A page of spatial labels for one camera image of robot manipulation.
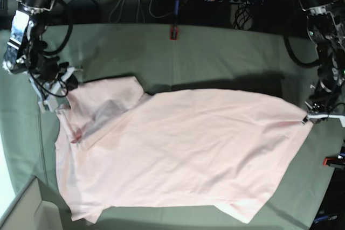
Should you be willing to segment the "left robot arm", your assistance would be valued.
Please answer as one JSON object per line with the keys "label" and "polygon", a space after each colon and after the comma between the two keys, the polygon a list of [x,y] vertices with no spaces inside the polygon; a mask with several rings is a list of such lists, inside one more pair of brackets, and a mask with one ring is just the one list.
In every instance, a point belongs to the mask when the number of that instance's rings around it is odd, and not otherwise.
{"label": "left robot arm", "polygon": [[307,18],[307,34],[315,44],[318,58],[305,63],[294,54],[289,37],[284,36],[292,61],[303,68],[318,69],[313,93],[306,100],[305,121],[338,119],[344,124],[344,106],[340,99],[344,86],[344,3],[341,0],[298,0]]}

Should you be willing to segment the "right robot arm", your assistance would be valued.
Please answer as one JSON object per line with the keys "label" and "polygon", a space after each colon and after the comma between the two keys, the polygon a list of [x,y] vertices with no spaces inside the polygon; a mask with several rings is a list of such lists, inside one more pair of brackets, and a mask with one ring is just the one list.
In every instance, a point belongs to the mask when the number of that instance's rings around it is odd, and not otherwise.
{"label": "right robot arm", "polygon": [[[63,0],[16,1],[20,9],[12,20],[2,67],[10,74],[27,74],[42,109],[52,109],[58,98],[66,97],[78,85],[73,75],[76,68],[67,62],[60,63],[58,56],[72,34],[73,15]],[[49,25],[49,13],[57,4],[64,8],[68,27],[60,46],[49,51],[42,35]]]}

